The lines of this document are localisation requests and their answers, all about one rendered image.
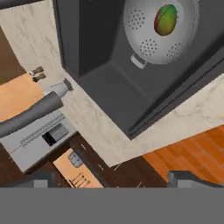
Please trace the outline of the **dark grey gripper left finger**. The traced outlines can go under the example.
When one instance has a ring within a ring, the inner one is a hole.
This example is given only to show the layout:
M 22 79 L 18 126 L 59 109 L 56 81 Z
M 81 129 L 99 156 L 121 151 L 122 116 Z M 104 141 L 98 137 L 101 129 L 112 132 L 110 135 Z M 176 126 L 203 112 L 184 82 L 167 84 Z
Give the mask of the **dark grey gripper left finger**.
M 11 184 L 16 188 L 54 188 L 55 174 L 53 171 L 36 171 L 32 175 Z

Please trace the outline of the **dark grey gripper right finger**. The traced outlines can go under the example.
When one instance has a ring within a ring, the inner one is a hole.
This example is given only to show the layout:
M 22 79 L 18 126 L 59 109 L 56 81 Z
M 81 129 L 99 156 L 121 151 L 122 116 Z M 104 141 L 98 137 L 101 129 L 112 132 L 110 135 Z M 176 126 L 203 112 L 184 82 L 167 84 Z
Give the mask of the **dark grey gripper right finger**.
M 224 184 L 203 180 L 190 171 L 168 171 L 168 186 L 174 188 L 224 188 Z

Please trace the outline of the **dark grey sink basin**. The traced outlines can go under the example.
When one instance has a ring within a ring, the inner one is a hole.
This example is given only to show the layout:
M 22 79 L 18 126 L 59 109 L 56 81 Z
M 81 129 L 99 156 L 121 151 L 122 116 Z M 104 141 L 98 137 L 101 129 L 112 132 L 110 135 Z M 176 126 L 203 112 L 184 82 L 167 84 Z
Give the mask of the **dark grey sink basin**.
M 185 54 L 141 69 L 123 25 L 126 0 L 52 0 L 61 65 L 130 139 L 224 72 L 224 0 L 199 0 Z

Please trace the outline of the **white perforated colander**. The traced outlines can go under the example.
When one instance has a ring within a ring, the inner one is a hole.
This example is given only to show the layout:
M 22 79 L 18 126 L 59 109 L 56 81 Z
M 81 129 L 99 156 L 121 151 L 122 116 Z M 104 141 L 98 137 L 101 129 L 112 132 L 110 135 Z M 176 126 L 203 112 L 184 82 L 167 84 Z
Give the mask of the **white perforated colander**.
M 177 9 L 177 23 L 168 36 L 154 30 L 158 10 L 166 4 Z M 123 25 L 127 40 L 134 53 L 131 61 L 143 69 L 147 63 L 165 65 L 182 57 L 198 28 L 200 0 L 126 0 Z

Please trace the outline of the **red and green mango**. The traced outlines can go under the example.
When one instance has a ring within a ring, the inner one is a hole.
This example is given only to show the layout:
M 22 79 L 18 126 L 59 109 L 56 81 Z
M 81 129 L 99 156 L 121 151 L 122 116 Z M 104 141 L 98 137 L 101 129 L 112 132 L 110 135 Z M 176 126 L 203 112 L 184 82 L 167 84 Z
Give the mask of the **red and green mango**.
M 173 4 L 163 5 L 154 19 L 154 30 L 160 36 L 170 35 L 177 23 L 177 9 Z

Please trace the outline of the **light wooden drawer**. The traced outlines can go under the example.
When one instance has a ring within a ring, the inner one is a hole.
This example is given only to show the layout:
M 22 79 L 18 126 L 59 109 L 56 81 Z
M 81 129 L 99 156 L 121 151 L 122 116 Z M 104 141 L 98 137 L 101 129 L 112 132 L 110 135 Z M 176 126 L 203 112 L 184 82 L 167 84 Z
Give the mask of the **light wooden drawer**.
M 67 150 L 53 161 L 54 166 L 72 188 L 103 188 L 103 185 L 85 164 L 75 167 L 69 160 L 74 151 Z

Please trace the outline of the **grey dishwasher front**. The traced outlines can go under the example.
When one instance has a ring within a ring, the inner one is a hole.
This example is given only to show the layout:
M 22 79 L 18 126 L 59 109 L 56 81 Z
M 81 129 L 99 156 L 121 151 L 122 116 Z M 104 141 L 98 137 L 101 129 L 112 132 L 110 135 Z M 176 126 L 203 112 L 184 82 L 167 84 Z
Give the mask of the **grey dishwasher front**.
M 1 138 L 0 143 L 19 170 L 27 172 L 76 132 L 70 121 L 57 110 Z

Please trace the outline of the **small grey box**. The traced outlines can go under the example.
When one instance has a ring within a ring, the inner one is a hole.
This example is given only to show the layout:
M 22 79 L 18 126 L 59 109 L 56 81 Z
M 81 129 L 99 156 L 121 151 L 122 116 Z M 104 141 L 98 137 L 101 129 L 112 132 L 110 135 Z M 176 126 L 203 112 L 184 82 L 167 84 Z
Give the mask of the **small grey box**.
M 83 165 L 82 160 L 74 151 L 72 151 L 67 158 L 75 168 L 79 168 Z

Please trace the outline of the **white bottle with dark cap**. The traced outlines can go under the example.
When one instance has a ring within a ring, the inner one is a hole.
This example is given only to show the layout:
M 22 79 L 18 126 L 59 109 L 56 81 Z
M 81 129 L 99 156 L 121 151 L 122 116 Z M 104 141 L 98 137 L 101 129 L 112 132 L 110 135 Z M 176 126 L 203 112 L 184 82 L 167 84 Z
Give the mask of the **white bottle with dark cap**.
M 45 92 L 44 95 L 48 95 L 51 92 L 54 92 L 58 95 L 59 98 L 62 98 L 66 95 L 68 91 L 73 91 L 73 86 L 68 79 L 64 79 L 61 83 L 51 85 Z

